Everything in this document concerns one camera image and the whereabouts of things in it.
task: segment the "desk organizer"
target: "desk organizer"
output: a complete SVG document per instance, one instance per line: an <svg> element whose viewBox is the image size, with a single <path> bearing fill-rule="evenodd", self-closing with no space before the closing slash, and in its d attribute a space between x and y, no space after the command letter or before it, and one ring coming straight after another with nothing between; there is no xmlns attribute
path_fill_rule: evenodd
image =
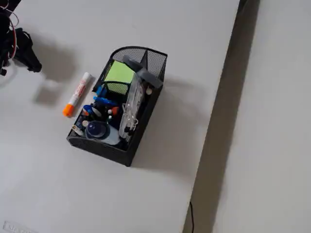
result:
<svg viewBox="0 0 311 233"><path fill-rule="evenodd" d="M106 75L108 74L113 62L122 62L125 55L141 63L142 66L145 67L150 73L155 75L162 82L164 81L167 54L149 48L130 46L120 48L111 54L101 76L99 77L93 88L93 92L96 92L98 87L100 87L104 83ZM134 134L132 135L128 143L121 142L115 146L112 146L96 139L80 137L73 130L69 132L67 140L74 147L89 151L91 153L110 159L125 166L130 166L135 156L139 142L147 127L149 118L156 105L156 101L160 95L162 87L163 86L161 86L160 88L155 88L152 91L151 95L146 95L136 117L138 120L138 125L136 126ZM119 101L126 102L126 98L119 98ZM81 115L82 111L77 117L75 124L77 123Z"/></svg>

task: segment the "white desk surface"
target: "white desk surface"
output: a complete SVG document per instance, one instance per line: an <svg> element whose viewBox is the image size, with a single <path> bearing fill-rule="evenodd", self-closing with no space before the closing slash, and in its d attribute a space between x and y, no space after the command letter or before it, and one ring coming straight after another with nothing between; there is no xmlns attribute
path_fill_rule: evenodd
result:
<svg viewBox="0 0 311 233"><path fill-rule="evenodd" d="M38 233L181 232L238 2L22 2L19 26L43 70L11 66L0 77L0 224ZM169 55L132 168L70 146L74 118L62 115L83 73L98 77L127 45Z"/></svg>
<svg viewBox="0 0 311 233"><path fill-rule="evenodd" d="M311 231L310 10L260 1L214 232Z"/></svg>

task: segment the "orange glue stick cap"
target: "orange glue stick cap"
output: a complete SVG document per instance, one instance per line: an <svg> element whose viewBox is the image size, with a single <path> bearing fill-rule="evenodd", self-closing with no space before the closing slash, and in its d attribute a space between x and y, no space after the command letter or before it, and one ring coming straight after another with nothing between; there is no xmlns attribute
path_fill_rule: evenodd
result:
<svg viewBox="0 0 311 233"><path fill-rule="evenodd" d="M74 106L68 103L63 110L64 116L71 117L71 115L73 113L73 109L74 109Z"/></svg>

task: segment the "red wire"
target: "red wire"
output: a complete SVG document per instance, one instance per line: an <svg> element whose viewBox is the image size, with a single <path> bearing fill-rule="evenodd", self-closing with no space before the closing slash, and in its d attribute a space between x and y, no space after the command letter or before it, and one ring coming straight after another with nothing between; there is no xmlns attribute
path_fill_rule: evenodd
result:
<svg viewBox="0 0 311 233"><path fill-rule="evenodd" d="M12 31L13 31L13 38L14 38L14 43L13 43L13 53L12 53L12 56L10 57L10 55L8 54L8 57L9 59L12 59L15 57L15 53L16 53L16 50L17 50L17 39L16 39L16 31L15 31L15 27L11 21L11 19L9 18L10 20L10 23L11 23L11 26L12 26Z"/></svg>
<svg viewBox="0 0 311 233"><path fill-rule="evenodd" d="M15 32L15 27L13 26L13 24L12 24L12 28L13 28L14 44L13 44L13 53L12 53L11 58L14 58L14 57L15 57L16 50L17 50L17 42L16 42L16 32Z"/></svg>

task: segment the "sticky note pad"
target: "sticky note pad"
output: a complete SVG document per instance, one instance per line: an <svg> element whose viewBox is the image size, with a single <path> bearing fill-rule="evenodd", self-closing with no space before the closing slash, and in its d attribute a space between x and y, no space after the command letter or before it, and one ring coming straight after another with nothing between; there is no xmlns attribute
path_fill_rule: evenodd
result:
<svg viewBox="0 0 311 233"><path fill-rule="evenodd" d="M134 71L126 64L114 61L104 81L131 83L133 75Z"/></svg>

